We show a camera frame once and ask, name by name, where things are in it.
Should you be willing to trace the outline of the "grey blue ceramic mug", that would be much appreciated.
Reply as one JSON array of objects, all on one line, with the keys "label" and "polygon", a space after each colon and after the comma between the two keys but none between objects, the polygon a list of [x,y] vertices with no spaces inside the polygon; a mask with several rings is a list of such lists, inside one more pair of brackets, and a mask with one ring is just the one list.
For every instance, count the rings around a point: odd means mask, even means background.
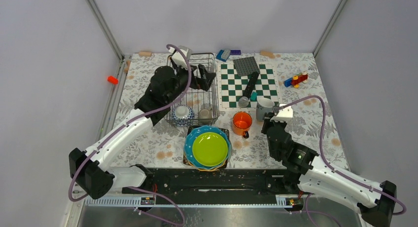
[{"label": "grey blue ceramic mug", "polygon": [[272,112],[274,106],[275,103],[271,99],[259,97],[256,105],[256,120],[263,121],[265,114]]}]

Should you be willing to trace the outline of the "orange ceramic mug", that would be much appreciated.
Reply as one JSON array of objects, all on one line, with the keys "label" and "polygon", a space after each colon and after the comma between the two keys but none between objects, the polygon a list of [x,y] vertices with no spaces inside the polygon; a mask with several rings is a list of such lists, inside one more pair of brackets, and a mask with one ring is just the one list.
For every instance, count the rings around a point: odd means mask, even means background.
[{"label": "orange ceramic mug", "polygon": [[233,133],[242,136],[244,139],[249,138],[249,128],[252,125],[252,117],[247,112],[237,112],[232,118]]}]

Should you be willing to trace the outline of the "green plate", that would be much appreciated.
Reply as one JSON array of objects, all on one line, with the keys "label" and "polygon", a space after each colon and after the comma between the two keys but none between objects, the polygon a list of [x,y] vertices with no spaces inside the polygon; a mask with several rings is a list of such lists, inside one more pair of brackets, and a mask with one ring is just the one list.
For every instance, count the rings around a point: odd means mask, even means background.
[{"label": "green plate", "polygon": [[192,143],[192,155],[202,166],[214,167],[229,155],[229,143],[222,132],[203,132]]}]

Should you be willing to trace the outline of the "yellow polka dot plate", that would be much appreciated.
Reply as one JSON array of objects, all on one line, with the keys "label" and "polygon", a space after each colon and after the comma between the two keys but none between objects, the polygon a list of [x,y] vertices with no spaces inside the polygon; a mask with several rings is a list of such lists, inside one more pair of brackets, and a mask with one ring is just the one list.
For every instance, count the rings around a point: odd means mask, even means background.
[{"label": "yellow polka dot plate", "polygon": [[219,167],[215,167],[215,168],[211,168],[211,169],[205,169],[205,168],[198,168],[198,167],[190,165],[190,164],[189,164],[189,166],[198,170],[198,171],[203,171],[203,172],[215,172],[215,171],[218,171],[220,169],[224,169],[226,167],[226,166],[223,165],[223,166],[219,166]]}]

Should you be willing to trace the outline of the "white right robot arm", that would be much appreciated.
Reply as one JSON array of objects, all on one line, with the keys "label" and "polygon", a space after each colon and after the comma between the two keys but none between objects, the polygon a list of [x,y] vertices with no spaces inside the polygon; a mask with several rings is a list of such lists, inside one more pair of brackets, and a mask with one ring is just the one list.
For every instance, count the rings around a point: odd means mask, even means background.
[{"label": "white right robot arm", "polygon": [[348,170],[331,169],[313,149],[293,141],[279,122],[268,113],[261,132],[266,135],[269,153],[286,167],[284,190],[312,193],[342,204],[361,215],[374,227],[388,227],[394,212],[396,185],[390,181],[367,180]]}]

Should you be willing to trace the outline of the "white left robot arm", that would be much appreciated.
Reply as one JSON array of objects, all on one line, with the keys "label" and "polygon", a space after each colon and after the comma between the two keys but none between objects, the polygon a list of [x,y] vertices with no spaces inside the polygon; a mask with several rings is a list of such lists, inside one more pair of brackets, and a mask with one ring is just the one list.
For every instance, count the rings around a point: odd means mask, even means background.
[{"label": "white left robot arm", "polygon": [[153,180],[143,166],[111,164],[139,135],[159,123],[188,89],[207,91],[214,78],[215,73],[209,73],[202,64],[191,65],[190,69],[178,65],[158,67],[144,95],[116,128],[85,150],[75,148],[70,152],[71,183],[92,199],[127,187],[149,192]]}]

